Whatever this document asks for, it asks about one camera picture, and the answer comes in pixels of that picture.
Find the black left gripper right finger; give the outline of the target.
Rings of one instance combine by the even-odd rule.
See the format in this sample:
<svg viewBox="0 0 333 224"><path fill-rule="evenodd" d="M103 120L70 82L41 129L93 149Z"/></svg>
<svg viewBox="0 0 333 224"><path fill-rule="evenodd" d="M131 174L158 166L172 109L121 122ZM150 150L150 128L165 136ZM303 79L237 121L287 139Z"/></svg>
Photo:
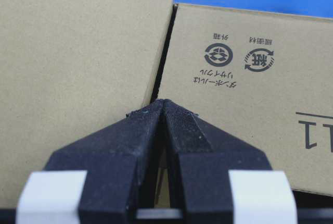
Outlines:
<svg viewBox="0 0 333 224"><path fill-rule="evenodd" d="M162 117L171 204L187 223L297 223L286 175L263 151L171 100L164 100Z"/></svg>

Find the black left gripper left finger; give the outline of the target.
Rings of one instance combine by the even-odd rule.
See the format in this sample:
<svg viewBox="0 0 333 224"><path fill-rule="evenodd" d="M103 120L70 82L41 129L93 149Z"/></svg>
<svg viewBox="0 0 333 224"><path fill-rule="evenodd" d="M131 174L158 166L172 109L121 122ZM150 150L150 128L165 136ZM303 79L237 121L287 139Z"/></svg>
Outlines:
<svg viewBox="0 0 333 224"><path fill-rule="evenodd" d="M163 100L52 153L20 195L16 223L130 223Z"/></svg>

